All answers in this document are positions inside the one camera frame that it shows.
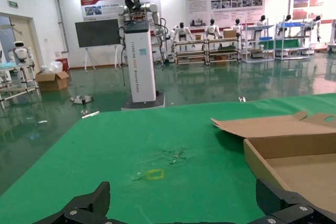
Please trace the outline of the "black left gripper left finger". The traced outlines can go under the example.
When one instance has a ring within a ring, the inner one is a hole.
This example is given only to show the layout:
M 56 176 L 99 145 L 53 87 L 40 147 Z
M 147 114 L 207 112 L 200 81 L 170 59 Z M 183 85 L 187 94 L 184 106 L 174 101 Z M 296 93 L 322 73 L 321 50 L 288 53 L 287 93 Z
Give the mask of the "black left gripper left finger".
M 92 193 L 74 197 L 62 210 L 37 223 L 110 223 L 110 183 L 102 182 Z

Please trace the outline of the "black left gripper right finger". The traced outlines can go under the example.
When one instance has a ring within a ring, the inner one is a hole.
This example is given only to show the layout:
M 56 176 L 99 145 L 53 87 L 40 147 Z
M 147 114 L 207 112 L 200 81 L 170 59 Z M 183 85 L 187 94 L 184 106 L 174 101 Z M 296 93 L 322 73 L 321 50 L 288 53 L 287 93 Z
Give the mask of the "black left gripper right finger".
M 265 179 L 256 180 L 256 202 L 264 213 L 252 223 L 332 223 L 335 214 L 315 206 L 299 193 L 276 188 Z

